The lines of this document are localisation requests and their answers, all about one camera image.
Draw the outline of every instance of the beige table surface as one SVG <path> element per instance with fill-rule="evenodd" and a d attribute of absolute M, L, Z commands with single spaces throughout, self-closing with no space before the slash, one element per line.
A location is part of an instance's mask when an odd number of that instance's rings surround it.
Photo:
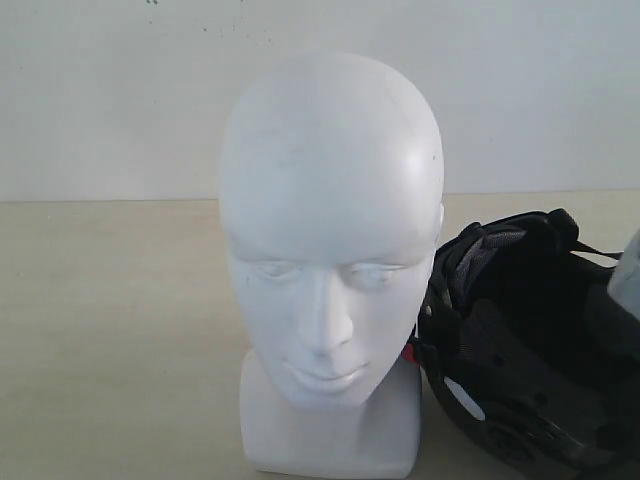
<path fill-rule="evenodd" d="M 595 247 L 640 226 L 640 191 L 446 197 L 467 223 L 564 207 Z M 242 456 L 249 349 L 214 201 L 0 205 L 0 479 L 280 478 Z M 410 478 L 519 479 L 425 395 Z"/>

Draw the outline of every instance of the mannequin head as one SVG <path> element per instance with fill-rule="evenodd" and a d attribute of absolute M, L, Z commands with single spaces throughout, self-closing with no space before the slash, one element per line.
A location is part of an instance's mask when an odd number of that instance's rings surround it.
<path fill-rule="evenodd" d="M 361 405 L 397 360 L 442 224 L 434 116 L 390 67 L 295 58 L 232 112 L 220 213 L 240 309 L 294 406 Z"/>

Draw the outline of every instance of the helmet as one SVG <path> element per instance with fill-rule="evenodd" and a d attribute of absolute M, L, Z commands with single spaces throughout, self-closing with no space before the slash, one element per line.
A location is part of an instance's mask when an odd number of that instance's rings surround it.
<path fill-rule="evenodd" d="M 563 209 L 469 225 L 436 252 L 405 358 L 525 477 L 640 478 L 640 322 L 607 292 L 615 267 L 579 253 L 620 258 Z"/>

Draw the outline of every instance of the mannequin nose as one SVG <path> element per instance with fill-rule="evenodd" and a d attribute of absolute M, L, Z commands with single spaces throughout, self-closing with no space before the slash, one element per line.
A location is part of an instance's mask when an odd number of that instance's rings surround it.
<path fill-rule="evenodd" d="M 314 294 L 298 319 L 302 343 L 314 355 L 328 355 L 353 337 L 353 322 L 346 309 L 344 286 L 337 275 L 325 275 L 314 285 Z"/>

